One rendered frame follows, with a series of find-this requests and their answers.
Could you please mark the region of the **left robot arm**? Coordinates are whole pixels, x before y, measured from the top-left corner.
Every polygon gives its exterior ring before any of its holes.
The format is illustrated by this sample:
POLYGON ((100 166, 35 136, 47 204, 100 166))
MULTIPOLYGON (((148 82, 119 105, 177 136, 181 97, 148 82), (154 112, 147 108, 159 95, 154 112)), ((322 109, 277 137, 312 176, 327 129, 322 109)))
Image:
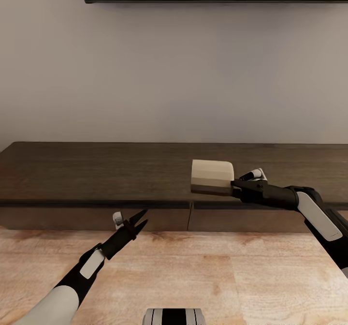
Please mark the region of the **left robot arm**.
POLYGON ((120 212, 113 214, 116 233, 105 243, 99 243, 82 255, 70 272, 33 308, 12 325, 69 325, 83 299, 94 283, 105 257, 110 260, 131 240, 135 240, 147 219, 135 224, 147 213, 143 210, 123 219, 120 212))

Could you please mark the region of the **pillar candle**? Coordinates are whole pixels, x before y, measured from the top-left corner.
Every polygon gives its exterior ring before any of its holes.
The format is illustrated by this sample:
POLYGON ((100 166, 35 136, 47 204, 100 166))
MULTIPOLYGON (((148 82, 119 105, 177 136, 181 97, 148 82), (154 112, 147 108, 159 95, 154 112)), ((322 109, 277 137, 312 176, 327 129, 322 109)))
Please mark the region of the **pillar candle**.
POLYGON ((192 162, 191 193, 231 196, 234 186, 233 165, 227 161, 195 160, 192 162))

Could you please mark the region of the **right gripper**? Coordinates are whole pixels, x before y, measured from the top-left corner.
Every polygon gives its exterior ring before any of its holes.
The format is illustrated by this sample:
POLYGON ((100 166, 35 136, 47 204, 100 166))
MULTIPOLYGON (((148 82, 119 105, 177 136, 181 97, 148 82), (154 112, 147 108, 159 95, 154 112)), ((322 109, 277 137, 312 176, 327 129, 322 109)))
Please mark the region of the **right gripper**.
POLYGON ((231 196, 240 199, 242 203, 281 208, 285 199, 281 187, 269 185, 264 179, 256 181, 233 180, 231 185, 235 187, 231 196))

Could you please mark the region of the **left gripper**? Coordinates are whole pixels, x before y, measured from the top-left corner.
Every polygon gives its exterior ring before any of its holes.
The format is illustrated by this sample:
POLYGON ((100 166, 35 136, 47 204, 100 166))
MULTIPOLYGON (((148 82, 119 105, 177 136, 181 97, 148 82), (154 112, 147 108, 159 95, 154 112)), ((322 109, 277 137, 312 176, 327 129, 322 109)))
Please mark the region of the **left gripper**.
POLYGON ((147 223, 147 219, 135 227, 135 224, 147 213, 147 210, 143 210, 138 214, 130 218, 130 221, 125 220, 123 227, 116 231, 114 235, 110 237, 111 241, 115 245, 118 251, 120 251, 131 240, 135 240, 136 236, 140 233, 142 228, 147 223))

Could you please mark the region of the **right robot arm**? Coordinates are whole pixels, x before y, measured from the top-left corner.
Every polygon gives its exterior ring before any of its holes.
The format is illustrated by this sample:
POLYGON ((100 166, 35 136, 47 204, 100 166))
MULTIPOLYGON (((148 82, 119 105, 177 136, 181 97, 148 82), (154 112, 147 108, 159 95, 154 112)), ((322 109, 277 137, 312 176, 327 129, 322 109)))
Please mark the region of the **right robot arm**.
POLYGON ((261 168, 231 181, 232 197, 242 203, 297 210, 304 223, 348 279, 348 221, 335 209, 324 209, 314 188, 269 185, 261 168))

